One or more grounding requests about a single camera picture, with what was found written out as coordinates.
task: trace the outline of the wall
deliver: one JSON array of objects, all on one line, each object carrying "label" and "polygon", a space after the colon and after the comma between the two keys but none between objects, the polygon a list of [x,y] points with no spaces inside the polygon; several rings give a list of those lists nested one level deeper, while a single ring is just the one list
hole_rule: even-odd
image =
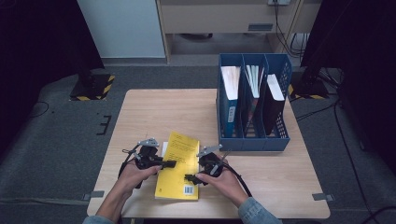
[{"label": "wall", "polygon": [[102,58],[164,58],[155,0],[78,0]]}]

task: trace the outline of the book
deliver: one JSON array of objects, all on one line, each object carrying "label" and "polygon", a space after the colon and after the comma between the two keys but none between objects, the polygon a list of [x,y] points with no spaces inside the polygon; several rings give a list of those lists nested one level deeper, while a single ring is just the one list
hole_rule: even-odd
[{"label": "book", "polygon": [[156,199],[198,200],[198,185],[184,178],[199,172],[199,141],[187,135],[171,132],[167,142],[164,161],[177,161],[175,168],[158,173],[155,188]]},{"label": "book", "polygon": [[285,106],[285,97],[280,89],[276,75],[267,76],[267,86],[264,94],[262,105],[262,122],[266,135],[270,135],[279,114]]},{"label": "book", "polygon": [[246,96],[246,118],[244,118],[243,128],[245,135],[247,135],[248,129],[253,120],[253,115],[256,111],[257,103],[259,102],[264,67],[260,68],[258,65],[247,65],[245,69],[245,75],[247,78],[248,90]]},{"label": "book", "polygon": [[233,137],[235,114],[238,105],[240,69],[238,66],[222,66],[223,87],[220,95],[220,118],[224,137]]}]

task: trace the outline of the wooden table top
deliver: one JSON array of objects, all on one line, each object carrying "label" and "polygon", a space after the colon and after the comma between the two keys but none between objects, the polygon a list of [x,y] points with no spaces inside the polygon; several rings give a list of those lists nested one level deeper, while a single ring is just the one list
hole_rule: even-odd
[{"label": "wooden table top", "polygon": [[[201,146],[219,143],[216,89],[130,90],[126,93],[94,191],[88,215],[94,215],[118,178],[121,163],[140,140],[154,137],[160,146],[171,131],[200,140]],[[283,152],[232,152],[227,160],[246,182],[253,197],[278,218],[327,218],[326,201],[315,201],[322,193],[304,139],[285,103],[284,121],[290,141]],[[144,181],[125,204],[123,217],[145,218],[238,218],[237,209],[211,187],[200,186],[194,202],[154,198],[157,176]]]}]

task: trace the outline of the gray sleeve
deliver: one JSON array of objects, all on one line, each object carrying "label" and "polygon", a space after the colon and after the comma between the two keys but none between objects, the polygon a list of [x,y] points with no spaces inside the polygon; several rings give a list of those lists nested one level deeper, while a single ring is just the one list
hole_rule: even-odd
[{"label": "gray sleeve", "polygon": [[238,215],[244,224],[282,224],[254,198],[248,198],[238,208]]},{"label": "gray sleeve", "polygon": [[91,217],[86,217],[82,224],[114,224],[114,223],[105,217],[91,216]]}]

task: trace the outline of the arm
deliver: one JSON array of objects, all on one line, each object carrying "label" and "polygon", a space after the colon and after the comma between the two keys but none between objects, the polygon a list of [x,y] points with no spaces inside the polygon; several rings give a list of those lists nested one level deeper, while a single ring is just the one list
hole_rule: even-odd
[{"label": "arm", "polygon": [[253,198],[249,198],[236,176],[227,168],[223,168],[219,177],[204,174],[197,174],[196,177],[213,185],[221,194],[228,198],[238,208],[238,215],[245,224],[282,223],[260,203]]},{"label": "arm", "polygon": [[129,161],[120,178],[99,207],[96,215],[116,223],[120,217],[122,207],[125,205],[126,200],[131,197],[134,188],[141,181],[148,179],[149,176],[156,174],[159,170],[161,170],[161,166],[152,166],[146,170],[139,170],[134,161]]}]

